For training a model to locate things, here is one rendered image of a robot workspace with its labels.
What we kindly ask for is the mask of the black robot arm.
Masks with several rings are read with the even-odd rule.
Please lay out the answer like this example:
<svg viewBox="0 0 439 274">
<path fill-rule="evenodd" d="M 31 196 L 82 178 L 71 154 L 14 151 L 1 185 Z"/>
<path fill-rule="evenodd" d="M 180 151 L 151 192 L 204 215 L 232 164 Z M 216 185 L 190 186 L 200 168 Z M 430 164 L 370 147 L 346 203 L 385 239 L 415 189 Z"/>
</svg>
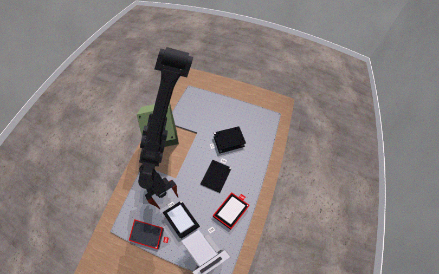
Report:
<svg viewBox="0 0 439 274">
<path fill-rule="evenodd" d="M 156 174 L 154 168 L 162 161 L 167 138 L 166 113 L 175 84 L 180 76 L 188 76 L 192 61 L 193 57 L 189 56 L 189 53 L 166 47 L 166 49 L 160 49 L 154 68 L 161 71 L 161 81 L 153 114 L 149 115 L 148 124 L 144 126 L 141 138 L 140 148 L 142 149 L 139 162 L 142 165 L 139 167 L 138 184 L 144 189 L 150 189 L 159 198 L 167 194 L 164 188 L 166 184 L 159 173 L 154 178 Z"/>
</svg>

